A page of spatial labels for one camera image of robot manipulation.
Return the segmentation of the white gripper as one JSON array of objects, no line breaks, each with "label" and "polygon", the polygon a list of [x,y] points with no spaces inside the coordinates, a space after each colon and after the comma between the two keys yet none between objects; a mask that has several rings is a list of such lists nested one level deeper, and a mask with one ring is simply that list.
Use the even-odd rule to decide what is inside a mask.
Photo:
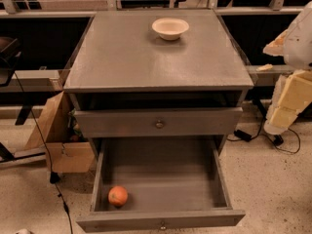
[{"label": "white gripper", "polygon": [[[287,33],[287,30],[280,33],[264,47],[263,52],[268,56],[282,57]],[[296,111],[303,111],[311,102],[312,71],[297,70],[288,78],[281,75],[266,114],[264,131],[270,135],[280,135],[294,122]]]}]

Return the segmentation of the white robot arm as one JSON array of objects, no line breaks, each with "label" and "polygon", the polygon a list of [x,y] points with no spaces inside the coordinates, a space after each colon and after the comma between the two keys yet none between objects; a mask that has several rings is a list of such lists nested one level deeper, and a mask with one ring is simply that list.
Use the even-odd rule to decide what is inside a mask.
[{"label": "white robot arm", "polygon": [[312,2],[263,52],[269,56],[281,56],[294,72],[281,75],[275,85],[272,103],[266,114],[264,130],[270,135],[286,131],[312,102]]}]

